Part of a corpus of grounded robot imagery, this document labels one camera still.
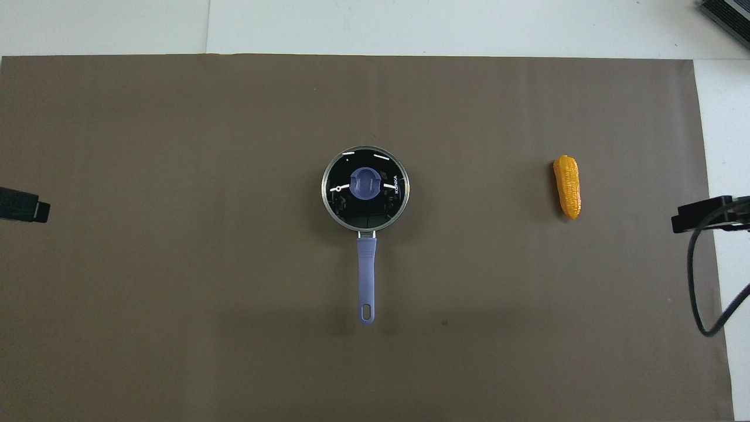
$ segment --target yellow corn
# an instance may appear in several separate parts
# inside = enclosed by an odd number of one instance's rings
[[[557,193],[560,196],[562,211],[570,219],[577,219],[581,213],[581,183],[578,181],[578,164],[573,157],[561,155],[552,168],[557,179]]]

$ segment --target brown mat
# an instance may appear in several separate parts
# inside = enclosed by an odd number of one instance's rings
[[[4,57],[0,95],[0,185],[52,204],[0,222],[6,420],[732,418],[670,230],[707,197],[691,62]],[[359,144],[412,180],[371,327],[319,187]]]

